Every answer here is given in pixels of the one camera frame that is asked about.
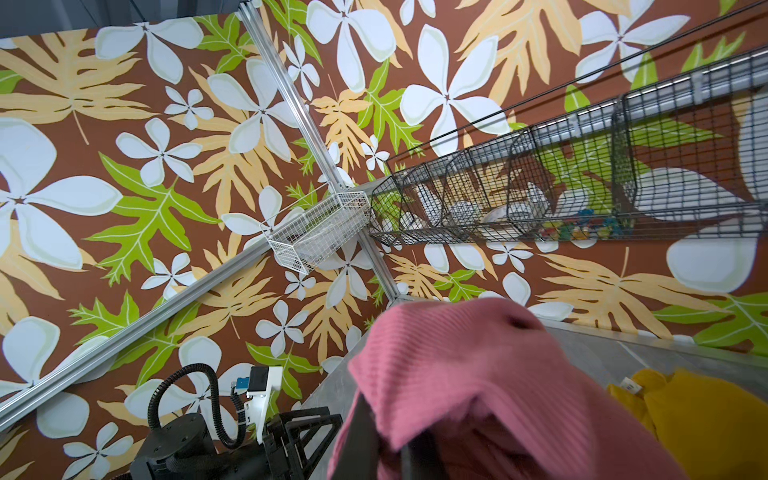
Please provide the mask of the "white bowl in basket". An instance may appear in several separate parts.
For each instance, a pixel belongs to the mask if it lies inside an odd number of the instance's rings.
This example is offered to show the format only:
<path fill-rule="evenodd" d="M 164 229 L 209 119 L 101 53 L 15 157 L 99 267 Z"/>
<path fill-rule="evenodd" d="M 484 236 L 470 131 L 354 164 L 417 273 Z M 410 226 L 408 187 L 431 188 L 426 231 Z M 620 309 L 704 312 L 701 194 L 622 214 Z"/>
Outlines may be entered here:
<path fill-rule="evenodd" d="M 494 208 L 483 216 L 481 222 L 492 227 L 501 227 L 525 224 L 534 218 L 534 208 L 528 202 L 511 202 Z"/>

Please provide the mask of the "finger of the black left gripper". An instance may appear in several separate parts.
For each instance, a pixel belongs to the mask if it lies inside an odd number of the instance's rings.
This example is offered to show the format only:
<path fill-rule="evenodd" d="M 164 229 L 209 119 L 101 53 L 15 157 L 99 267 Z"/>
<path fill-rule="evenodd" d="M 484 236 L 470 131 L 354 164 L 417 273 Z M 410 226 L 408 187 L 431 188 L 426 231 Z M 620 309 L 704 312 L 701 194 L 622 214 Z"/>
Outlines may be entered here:
<path fill-rule="evenodd" d="M 288 461 L 285 479 L 309 479 L 339 433 L 341 414 L 328 407 L 291 411 L 281 415 L 283 449 Z"/>

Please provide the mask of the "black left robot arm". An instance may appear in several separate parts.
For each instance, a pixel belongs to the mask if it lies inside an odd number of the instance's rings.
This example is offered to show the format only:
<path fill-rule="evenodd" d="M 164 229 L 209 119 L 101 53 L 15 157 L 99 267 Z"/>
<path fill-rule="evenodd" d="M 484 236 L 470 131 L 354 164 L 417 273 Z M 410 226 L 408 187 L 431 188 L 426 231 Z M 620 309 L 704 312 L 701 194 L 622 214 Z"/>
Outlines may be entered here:
<path fill-rule="evenodd" d="M 200 413 L 160 421 L 163 397 L 182 378 L 209 380 L 212 428 Z M 230 384 L 237 431 L 228 435 L 219 383 L 213 369 L 192 363 L 159 383 L 149 398 L 148 439 L 122 479 L 308 479 L 342 427 L 342 416 L 327 407 L 267 417 L 271 395 L 281 389 L 283 369 L 253 366 Z"/>

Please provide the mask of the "yellow cloth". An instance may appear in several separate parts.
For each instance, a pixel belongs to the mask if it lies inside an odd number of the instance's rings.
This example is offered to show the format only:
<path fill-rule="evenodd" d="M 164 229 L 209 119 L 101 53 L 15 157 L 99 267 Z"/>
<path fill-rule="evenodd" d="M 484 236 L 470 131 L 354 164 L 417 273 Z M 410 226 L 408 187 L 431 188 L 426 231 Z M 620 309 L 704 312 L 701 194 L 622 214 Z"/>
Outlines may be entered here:
<path fill-rule="evenodd" d="M 643 369 L 606 391 L 689 478 L 767 477 L 767 403 L 738 385 L 685 369 Z"/>

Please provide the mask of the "dark pink cloth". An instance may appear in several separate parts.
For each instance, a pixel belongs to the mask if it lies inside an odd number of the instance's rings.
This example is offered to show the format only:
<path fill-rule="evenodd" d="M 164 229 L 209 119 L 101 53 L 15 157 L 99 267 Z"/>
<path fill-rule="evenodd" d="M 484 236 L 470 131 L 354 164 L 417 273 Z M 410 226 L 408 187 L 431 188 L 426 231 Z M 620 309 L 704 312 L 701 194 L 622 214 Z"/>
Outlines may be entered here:
<path fill-rule="evenodd" d="M 379 434 L 376 479 L 427 434 L 450 479 L 681 479 L 672 455 L 507 299 L 385 311 L 349 365 Z M 329 461 L 338 478 L 343 426 Z"/>

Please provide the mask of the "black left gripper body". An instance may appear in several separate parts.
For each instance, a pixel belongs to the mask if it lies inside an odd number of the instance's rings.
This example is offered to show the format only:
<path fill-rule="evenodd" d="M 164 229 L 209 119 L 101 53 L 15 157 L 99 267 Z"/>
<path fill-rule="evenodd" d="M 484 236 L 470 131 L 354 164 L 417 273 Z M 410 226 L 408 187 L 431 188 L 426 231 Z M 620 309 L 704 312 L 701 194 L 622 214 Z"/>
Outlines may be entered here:
<path fill-rule="evenodd" d="M 291 429 L 293 422 L 275 420 L 267 427 L 262 443 L 240 449 L 240 479 L 299 479 L 300 461 Z"/>

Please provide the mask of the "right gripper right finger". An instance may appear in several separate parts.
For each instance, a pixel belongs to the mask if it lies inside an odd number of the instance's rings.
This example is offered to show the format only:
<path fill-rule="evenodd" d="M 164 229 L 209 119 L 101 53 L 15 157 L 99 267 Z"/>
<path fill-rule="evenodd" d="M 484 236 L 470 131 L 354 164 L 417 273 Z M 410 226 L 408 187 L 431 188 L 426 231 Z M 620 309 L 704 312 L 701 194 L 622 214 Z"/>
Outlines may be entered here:
<path fill-rule="evenodd" d="M 434 440 L 412 440 L 400 451 L 403 480 L 448 480 Z"/>

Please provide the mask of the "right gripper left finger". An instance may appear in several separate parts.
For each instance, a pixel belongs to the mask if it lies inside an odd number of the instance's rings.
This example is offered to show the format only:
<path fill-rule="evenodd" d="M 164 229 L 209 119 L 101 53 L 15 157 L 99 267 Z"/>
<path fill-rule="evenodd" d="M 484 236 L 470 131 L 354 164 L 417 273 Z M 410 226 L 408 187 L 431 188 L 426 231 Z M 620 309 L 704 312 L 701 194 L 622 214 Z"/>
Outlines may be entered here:
<path fill-rule="evenodd" d="M 374 413 L 362 394 L 356 400 L 347 425 L 349 429 L 338 459 L 338 478 L 376 479 L 380 439 Z"/>

